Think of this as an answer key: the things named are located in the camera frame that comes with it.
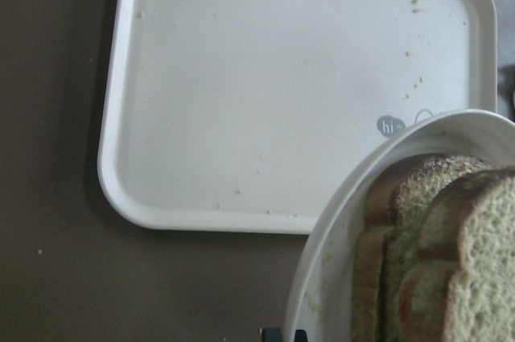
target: gray surface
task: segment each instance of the gray surface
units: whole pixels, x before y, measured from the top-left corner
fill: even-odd
[[[504,95],[511,1],[495,0]],[[101,193],[115,6],[2,0],[0,340],[258,341],[282,321],[305,237],[149,231]]]

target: white tray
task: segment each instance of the white tray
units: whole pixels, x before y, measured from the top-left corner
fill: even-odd
[[[499,167],[515,164],[515,124],[497,114],[468,110],[411,126],[377,148],[342,183],[309,236],[299,260],[283,324],[317,342],[351,341],[352,263],[371,183],[389,165],[423,153],[475,155]]]
[[[100,179],[145,227],[309,233],[388,136],[469,108],[492,0],[119,0]]]

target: tray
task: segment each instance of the tray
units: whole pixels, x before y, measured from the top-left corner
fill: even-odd
[[[467,110],[430,118],[404,130],[366,158],[341,184],[309,236],[299,260],[283,324],[285,342],[303,329],[309,340],[351,341],[352,263],[372,182],[410,155],[475,155],[498,167],[515,164],[515,124],[497,114]]]
[[[99,176],[144,227],[309,233],[385,140],[470,108],[492,0],[118,0]]]

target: slice of brown bread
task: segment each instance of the slice of brown bread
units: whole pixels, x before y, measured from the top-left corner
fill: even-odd
[[[391,296],[391,293],[381,288],[387,282],[386,271],[389,271],[388,280],[400,286],[402,277],[396,279],[393,274],[404,274],[409,269],[404,265],[411,267],[414,263],[411,254],[407,263],[399,255],[398,239],[401,238],[401,245],[406,243],[402,240],[402,231],[420,221],[421,212],[443,186],[463,174],[486,167],[486,162],[469,156],[429,154],[404,159],[379,175],[369,189],[365,202],[365,231],[356,249],[352,340],[377,341],[386,332],[380,323],[389,318],[396,320],[385,307],[389,303],[396,310],[392,304],[395,299],[389,301],[387,295]],[[386,263],[400,263],[400,270],[388,266],[385,260]],[[398,321],[394,325],[394,332],[389,334],[396,336],[400,334],[400,326]]]
[[[423,262],[399,302],[406,340],[515,340],[515,167],[466,175],[442,190],[418,247]],[[430,263],[451,263],[451,272]],[[424,314],[434,321],[421,322]]]

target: bread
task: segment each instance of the bread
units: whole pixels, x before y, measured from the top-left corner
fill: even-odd
[[[453,179],[487,167],[464,155],[418,155],[389,167],[373,183],[354,262],[352,340],[397,340],[397,293],[417,260],[416,238],[426,206]]]
[[[421,262],[400,291],[406,341],[515,340],[514,212],[515,167],[439,193],[418,239]]]

